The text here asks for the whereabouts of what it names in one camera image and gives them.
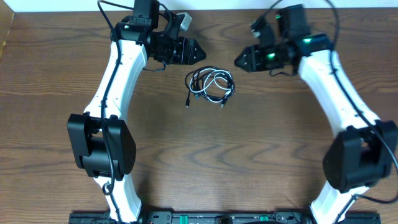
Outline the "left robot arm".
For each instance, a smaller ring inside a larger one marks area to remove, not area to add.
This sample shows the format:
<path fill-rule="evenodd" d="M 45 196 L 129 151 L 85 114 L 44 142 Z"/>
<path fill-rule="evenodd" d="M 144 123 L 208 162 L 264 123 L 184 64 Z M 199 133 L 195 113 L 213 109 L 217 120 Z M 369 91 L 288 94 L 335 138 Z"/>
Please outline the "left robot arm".
<path fill-rule="evenodd" d="M 82 114 L 71 114 L 67 131 L 77 167 L 101 187 L 107 222 L 142 223 L 142 202 L 132 181 L 136 143 L 127 111 L 139 75 L 150 58 L 163 65 L 193 65 L 206 58 L 195 39 L 182 36 L 192 22 L 158 1 L 136 1 L 132 14 L 110 24 L 111 51 L 101 83 Z"/>

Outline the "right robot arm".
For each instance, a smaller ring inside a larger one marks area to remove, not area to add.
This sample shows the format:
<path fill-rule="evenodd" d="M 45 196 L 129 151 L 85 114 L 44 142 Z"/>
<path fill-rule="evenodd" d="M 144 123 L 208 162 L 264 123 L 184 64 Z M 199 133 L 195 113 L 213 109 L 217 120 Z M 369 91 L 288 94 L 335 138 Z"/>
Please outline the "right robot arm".
<path fill-rule="evenodd" d="M 247 72 L 267 71 L 272 76 L 290 65 L 328 119 L 334 140 L 323 158 L 326 182 L 302 222 L 367 222 L 369 215 L 350 218 L 348 210 L 397 169 L 397 125 L 382 121 L 361 99 L 340 63 L 336 37 L 314 34 L 301 4 L 279 9 L 275 17 L 278 33 L 265 16 L 251 23 L 259 43 L 246 47 L 234 64 Z"/>

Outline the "wooden panel at left edge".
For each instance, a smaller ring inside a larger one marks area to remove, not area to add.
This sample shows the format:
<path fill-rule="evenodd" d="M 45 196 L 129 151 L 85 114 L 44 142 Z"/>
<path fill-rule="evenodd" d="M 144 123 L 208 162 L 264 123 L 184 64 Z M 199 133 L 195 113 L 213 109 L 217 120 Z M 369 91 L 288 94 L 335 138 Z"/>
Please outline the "wooden panel at left edge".
<path fill-rule="evenodd" d="M 1 0 L 0 10 L 0 56 L 2 57 L 15 12 L 4 2 L 4 0 Z"/>

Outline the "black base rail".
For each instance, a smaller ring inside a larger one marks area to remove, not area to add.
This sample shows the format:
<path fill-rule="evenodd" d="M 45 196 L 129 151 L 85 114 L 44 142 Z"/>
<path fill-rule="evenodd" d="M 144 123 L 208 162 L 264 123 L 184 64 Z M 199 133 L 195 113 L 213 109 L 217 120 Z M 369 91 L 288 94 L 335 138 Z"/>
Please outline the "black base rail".
<path fill-rule="evenodd" d="M 109 212 L 71 213 L 69 224 L 116 223 Z M 267 213 L 175 213 L 146 212 L 140 215 L 137 224 L 247 224 L 247 223 L 314 223 L 311 216 L 303 212 L 279 210 Z"/>

